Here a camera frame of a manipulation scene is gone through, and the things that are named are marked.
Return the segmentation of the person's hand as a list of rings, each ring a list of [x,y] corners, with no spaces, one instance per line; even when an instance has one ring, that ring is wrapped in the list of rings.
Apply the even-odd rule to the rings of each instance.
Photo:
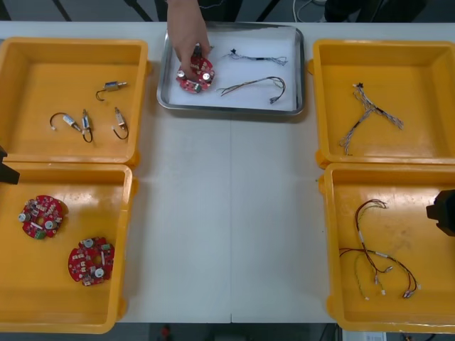
[[[191,57],[198,45],[203,57],[208,57],[211,46],[205,21],[200,12],[193,14],[169,13],[168,36],[181,62],[181,69],[186,77],[196,81],[198,76],[192,71]]]

